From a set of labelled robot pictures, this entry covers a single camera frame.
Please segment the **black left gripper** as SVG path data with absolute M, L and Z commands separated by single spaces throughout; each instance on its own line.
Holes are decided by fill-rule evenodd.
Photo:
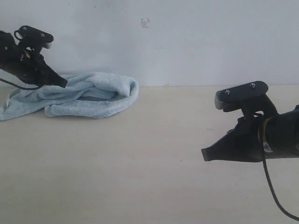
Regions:
M 26 84 L 65 88 L 68 83 L 46 63 L 38 64 L 36 58 L 20 48 L 12 34 L 5 31 L 0 32 L 0 69 Z

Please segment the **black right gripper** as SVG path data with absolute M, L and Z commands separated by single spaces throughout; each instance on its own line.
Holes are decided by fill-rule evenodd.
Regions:
M 236 126 L 227 132 L 229 140 L 221 138 L 201 150 L 204 161 L 261 162 L 259 129 L 263 121 L 263 116 L 254 117 L 251 121 L 239 118 Z

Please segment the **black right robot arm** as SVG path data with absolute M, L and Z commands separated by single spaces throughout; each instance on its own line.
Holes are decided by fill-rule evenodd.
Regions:
M 204 161 L 261 162 L 299 156 L 299 108 L 265 119 L 240 117 L 233 129 L 201 150 Z

